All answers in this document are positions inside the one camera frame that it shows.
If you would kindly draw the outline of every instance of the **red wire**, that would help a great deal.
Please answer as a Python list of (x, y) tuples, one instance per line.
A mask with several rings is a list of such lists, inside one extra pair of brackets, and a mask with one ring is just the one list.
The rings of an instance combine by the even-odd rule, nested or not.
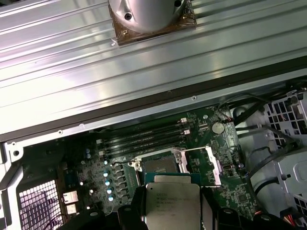
[(294, 220), (293, 220), (292, 216), (291, 216), (291, 215), (288, 215), (288, 218), (289, 218), (289, 220), (290, 220), (292, 226), (295, 226), (295, 223), (294, 223)]

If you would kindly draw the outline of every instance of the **capacitor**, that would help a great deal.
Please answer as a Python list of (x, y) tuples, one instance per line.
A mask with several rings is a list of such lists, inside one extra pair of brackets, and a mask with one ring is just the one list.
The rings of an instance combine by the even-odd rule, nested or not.
[(110, 202), (112, 202), (114, 200), (114, 196), (113, 195), (110, 195), (108, 198), (107, 198)]
[(104, 171), (104, 177), (108, 177), (110, 175), (110, 171)]
[(225, 127), (221, 122), (215, 122), (211, 127), (211, 131), (215, 134), (222, 134), (225, 131)]
[(223, 170), (226, 171), (226, 170), (230, 170), (234, 167), (233, 164), (226, 164), (226, 165), (223, 165)]
[(243, 163), (239, 163), (238, 164), (238, 168), (243, 169), (244, 168), (244, 164)]
[(106, 186), (109, 186), (111, 183), (112, 183), (112, 180), (106, 180), (106, 181), (105, 181), (105, 185), (106, 185)]
[(108, 188), (107, 190), (106, 190), (106, 193), (108, 193), (108, 194), (111, 194), (113, 192), (113, 188)]

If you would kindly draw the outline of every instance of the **screw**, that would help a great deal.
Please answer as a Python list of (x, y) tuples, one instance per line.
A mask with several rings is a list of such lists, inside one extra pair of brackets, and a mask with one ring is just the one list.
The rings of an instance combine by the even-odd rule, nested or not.
[(14, 155), (15, 157), (17, 157), (17, 156), (19, 155), (19, 151), (18, 151), (18, 150), (14, 151), (14, 152), (13, 152), (13, 155)]
[(131, 18), (132, 18), (132, 14), (131, 14), (131, 13), (126, 13), (126, 14), (125, 14), (125, 19), (126, 19), (127, 21), (129, 21)]

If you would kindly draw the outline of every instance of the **ventilation grille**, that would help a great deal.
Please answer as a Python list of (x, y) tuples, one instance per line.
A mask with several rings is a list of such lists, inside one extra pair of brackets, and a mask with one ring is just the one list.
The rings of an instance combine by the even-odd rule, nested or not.
[[(265, 115), (272, 128), (289, 136), (307, 135), (307, 93), (292, 95), (265, 106)], [(285, 143), (274, 134), (277, 146)]]
[[(302, 214), (304, 214), (305, 216), (307, 216), (307, 200), (304, 199), (304, 198), (303, 198), (302, 196), (300, 196), (300, 195), (294, 195), (293, 198), (294, 198), (294, 202), (295, 202), (295, 204), (296, 204), (297, 210), (298, 210), (300, 213), (302, 213)], [(302, 220), (303, 226), (304, 226), (305, 228), (307, 228), (307, 224), (306, 224), (306, 222), (304, 221), (304, 219), (301, 218), (301, 220)]]
[(22, 230), (55, 230), (63, 224), (54, 180), (19, 193), (19, 197)]

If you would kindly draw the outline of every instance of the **ribbed metal panel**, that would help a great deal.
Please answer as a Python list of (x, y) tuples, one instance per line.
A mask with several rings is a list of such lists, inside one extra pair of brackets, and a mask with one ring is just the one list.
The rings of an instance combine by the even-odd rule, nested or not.
[(118, 47), (104, 0), (0, 8), (0, 134), (306, 55), (306, 0), (195, 0), (198, 26)]

